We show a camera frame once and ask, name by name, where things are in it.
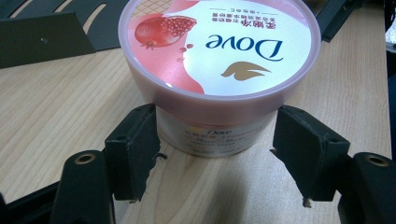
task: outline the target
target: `wood grain surface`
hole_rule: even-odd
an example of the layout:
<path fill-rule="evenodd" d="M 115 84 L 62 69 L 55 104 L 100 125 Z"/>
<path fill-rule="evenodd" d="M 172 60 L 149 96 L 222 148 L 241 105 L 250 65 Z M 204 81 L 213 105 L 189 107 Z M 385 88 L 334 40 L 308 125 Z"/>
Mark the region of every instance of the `wood grain surface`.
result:
<path fill-rule="evenodd" d="M 384 34 L 380 8 L 354 11 L 332 43 L 322 43 L 318 62 L 288 100 L 348 139 L 351 156 L 390 156 Z M 6 201 L 58 181 L 69 156 L 103 149 L 143 103 L 121 49 L 0 69 Z M 162 140 L 168 159 L 151 171 L 142 202 L 116 202 L 118 223 L 339 223 L 338 194 L 303 208 L 294 180 L 269 151 L 274 125 L 254 146 L 225 158 L 195 157 Z"/>

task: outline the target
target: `pomegranate image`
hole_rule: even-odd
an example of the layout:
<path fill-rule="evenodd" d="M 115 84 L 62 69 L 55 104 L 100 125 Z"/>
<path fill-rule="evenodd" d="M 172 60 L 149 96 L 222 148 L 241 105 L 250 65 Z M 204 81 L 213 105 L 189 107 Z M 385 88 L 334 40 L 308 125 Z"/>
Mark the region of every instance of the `pomegranate image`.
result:
<path fill-rule="evenodd" d="M 175 44 L 196 23 L 190 17 L 154 17 L 140 22 L 136 26 L 134 37 L 146 49 L 166 47 Z"/>

